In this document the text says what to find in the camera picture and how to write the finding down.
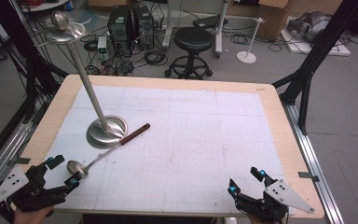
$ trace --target chair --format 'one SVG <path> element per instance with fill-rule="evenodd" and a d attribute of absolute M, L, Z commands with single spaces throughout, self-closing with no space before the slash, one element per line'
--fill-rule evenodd
<path fill-rule="evenodd" d="M 210 77 L 212 71 L 208 64 L 200 58 L 199 54 L 208 50 L 213 45 L 213 36 L 206 30 L 199 27 L 180 28 L 173 37 L 173 41 L 180 49 L 187 51 L 187 56 L 182 56 L 173 61 L 170 68 L 166 70 L 165 76 L 169 77 L 172 71 L 178 75 L 178 78 L 197 78 L 202 80 L 203 76 Z M 186 64 L 180 64 L 180 60 L 187 59 Z M 195 65 L 195 60 L 201 62 L 201 65 Z M 184 68 L 184 71 L 178 71 L 177 68 Z"/>

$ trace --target wooden handle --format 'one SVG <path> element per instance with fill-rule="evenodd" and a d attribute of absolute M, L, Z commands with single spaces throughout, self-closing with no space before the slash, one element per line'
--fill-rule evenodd
<path fill-rule="evenodd" d="M 130 135 L 128 135 L 127 137 L 121 139 L 120 144 L 122 146 L 124 146 L 126 143 L 130 142 L 130 140 L 132 140 L 134 137 L 138 136 L 139 134 L 141 134 L 142 132 L 146 131 L 149 128 L 150 128 L 150 124 L 146 123 L 146 125 L 142 126 L 141 128 L 139 128 L 135 132 L 133 132 Z"/>

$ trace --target metal spoon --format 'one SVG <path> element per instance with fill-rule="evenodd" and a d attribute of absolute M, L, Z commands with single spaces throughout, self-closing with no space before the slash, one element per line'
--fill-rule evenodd
<path fill-rule="evenodd" d="M 141 128 L 139 128 L 138 130 L 136 130 L 135 132 L 133 132 L 132 134 L 128 135 L 127 137 L 121 139 L 117 144 L 115 144 L 113 147 L 111 147 L 109 150 L 107 150 L 106 152 L 104 152 L 104 154 L 101 154 L 97 157 L 97 159 L 95 159 L 94 161 L 92 161 L 89 165 L 85 166 L 83 164 L 81 164 L 78 161 L 68 161 L 68 164 L 66 165 L 66 168 L 68 169 L 69 173 L 71 173 L 72 175 L 74 173 L 76 173 L 77 171 L 82 175 L 88 175 L 89 174 L 89 168 L 91 167 L 92 164 L 94 164 L 96 161 L 100 160 L 102 157 L 106 156 L 107 154 L 109 154 L 111 151 L 113 151 L 115 148 L 119 147 L 119 146 L 124 146 L 125 144 L 127 144 L 128 142 L 130 142 L 130 140 L 132 140 L 134 137 L 138 136 L 139 134 L 143 133 L 144 131 L 146 131 L 147 129 L 150 128 L 150 124 L 146 123 L 144 126 L 142 126 Z"/>

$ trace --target round stool seat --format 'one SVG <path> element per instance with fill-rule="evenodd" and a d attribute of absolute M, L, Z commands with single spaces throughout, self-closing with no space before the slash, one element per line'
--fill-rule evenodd
<path fill-rule="evenodd" d="M 200 53 L 213 45 L 213 36 L 199 27 L 184 27 L 176 32 L 173 41 L 180 49 Z"/>

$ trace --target floor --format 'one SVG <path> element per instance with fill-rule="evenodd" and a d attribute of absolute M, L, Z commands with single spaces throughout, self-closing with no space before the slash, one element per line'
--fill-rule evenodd
<path fill-rule="evenodd" d="M 107 14 L 91 11 L 80 6 L 68 15 L 73 21 L 93 21 L 87 25 L 88 30 L 98 29 L 106 24 Z M 181 13 L 180 25 L 191 24 L 194 16 Z M 252 25 L 251 20 L 228 18 L 228 28 L 241 28 Z M 229 37 L 223 38 L 223 54 L 219 59 L 210 49 L 201 57 L 213 70 L 211 77 L 205 81 L 272 83 L 295 72 L 307 55 L 289 53 L 282 45 L 279 49 L 269 43 L 255 41 L 252 53 L 255 63 L 241 63 L 236 58 L 239 51 L 247 50 L 249 45 L 231 43 Z M 310 141 L 319 159 L 328 185 L 333 192 L 343 220 L 346 223 L 358 223 L 358 44 L 346 46 L 351 52 L 349 57 L 328 56 L 317 70 L 311 85 L 310 103 L 307 118 L 307 130 Z M 79 43 L 80 52 L 87 53 Z M 60 50 L 49 47 L 54 64 L 69 73 L 76 73 L 75 68 L 64 58 Z M 135 69 L 128 76 L 166 78 L 164 71 L 174 58 L 184 53 L 176 46 L 170 46 L 167 52 L 168 62 L 162 66 L 143 66 Z M 25 92 L 17 73 L 13 73 L 11 60 L 0 61 L 0 132 L 8 120 L 22 103 Z M 63 214 L 56 212 L 46 219 L 46 223 L 78 223 L 79 214 Z M 321 220 L 289 220 L 292 223 L 328 223 Z"/>

